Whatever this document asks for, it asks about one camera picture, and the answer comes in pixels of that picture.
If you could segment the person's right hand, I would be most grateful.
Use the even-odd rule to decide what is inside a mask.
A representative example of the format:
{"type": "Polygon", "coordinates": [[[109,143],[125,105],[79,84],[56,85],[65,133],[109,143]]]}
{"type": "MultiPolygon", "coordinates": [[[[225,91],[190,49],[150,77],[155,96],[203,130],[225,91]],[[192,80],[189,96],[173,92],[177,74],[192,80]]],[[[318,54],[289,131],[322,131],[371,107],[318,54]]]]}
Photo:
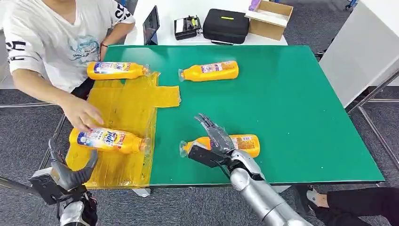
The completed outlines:
{"type": "Polygon", "coordinates": [[[63,99],[58,105],[72,126],[79,131],[89,132],[104,123],[99,110],[81,98],[72,95],[63,99]]]}

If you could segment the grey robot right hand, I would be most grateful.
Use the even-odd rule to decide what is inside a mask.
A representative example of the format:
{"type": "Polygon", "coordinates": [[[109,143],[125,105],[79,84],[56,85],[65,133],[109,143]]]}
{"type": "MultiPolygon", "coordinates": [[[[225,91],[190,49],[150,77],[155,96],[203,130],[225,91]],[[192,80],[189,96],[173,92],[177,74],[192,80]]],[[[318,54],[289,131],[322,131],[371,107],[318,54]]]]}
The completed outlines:
{"type": "Polygon", "coordinates": [[[211,151],[218,154],[227,154],[235,150],[234,143],[224,128],[220,127],[206,115],[198,113],[195,119],[202,125],[208,134],[211,143],[211,151]]]}

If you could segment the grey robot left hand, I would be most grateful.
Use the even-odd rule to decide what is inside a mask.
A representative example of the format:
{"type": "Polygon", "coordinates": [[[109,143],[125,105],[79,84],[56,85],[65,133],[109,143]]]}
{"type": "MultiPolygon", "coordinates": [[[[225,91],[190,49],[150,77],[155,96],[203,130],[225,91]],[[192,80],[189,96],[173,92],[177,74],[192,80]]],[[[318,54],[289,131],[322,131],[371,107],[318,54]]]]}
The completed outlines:
{"type": "Polygon", "coordinates": [[[69,191],[88,182],[98,160],[98,151],[96,149],[91,150],[90,158],[83,168],[73,171],[67,166],[66,161],[55,149],[55,142],[53,138],[49,139],[48,147],[50,150],[51,167],[58,174],[58,184],[63,189],[69,191]]]}

